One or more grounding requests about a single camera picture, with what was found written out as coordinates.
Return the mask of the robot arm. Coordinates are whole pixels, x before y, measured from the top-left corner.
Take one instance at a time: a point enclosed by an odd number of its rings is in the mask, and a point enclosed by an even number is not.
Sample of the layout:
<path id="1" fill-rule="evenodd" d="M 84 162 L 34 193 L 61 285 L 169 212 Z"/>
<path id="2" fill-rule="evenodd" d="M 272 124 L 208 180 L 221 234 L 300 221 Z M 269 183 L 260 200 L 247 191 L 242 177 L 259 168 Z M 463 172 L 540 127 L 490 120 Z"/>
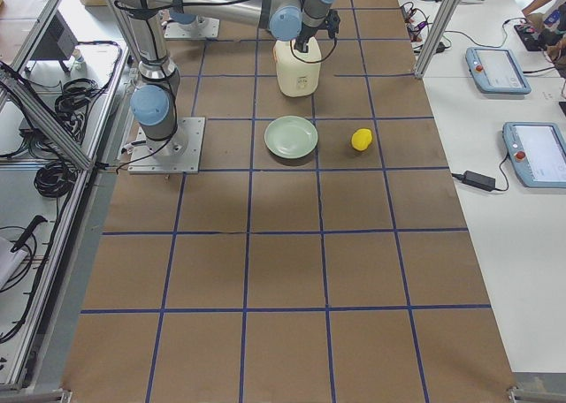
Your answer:
<path id="1" fill-rule="evenodd" d="M 208 26 L 209 20 L 202 16 L 169 10 L 170 19 L 189 32 L 197 31 Z"/>
<path id="2" fill-rule="evenodd" d="M 317 31 L 331 39 L 339 31 L 335 0 L 113 0 L 129 18 L 134 43 L 141 57 L 142 85 L 130 101 L 153 156 L 176 156 L 187 145 L 180 130 L 176 94 L 180 73 L 166 47 L 159 12 L 167 10 L 178 21 L 199 16 L 226 19 L 264 29 L 279 41 L 291 42 L 304 52 Z"/>

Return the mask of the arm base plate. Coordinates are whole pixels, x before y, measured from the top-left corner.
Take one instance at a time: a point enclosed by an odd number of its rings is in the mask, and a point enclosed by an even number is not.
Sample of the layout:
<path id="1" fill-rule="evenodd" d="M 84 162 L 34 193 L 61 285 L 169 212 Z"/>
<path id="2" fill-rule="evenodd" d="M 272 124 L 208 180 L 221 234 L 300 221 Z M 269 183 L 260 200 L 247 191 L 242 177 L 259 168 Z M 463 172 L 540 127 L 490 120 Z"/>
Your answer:
<path id="1" fill-rule="evenodd" d="M 202 153 L 205 118 L 180 118 L 176 134 L 167 145 L 147 140 L 139 126 L 136 140 L 144 141 L 133 148 L 132 162 L 126 166 L 132 174 L 197 173 Z"/>
<path id="2" fill-rule="evenodd" d="M 220 20 L 197 17 L 190 24 L 170 21 L 164 30 L 164 38 L 168 41 L 200 41 L 218 37 Z"/>

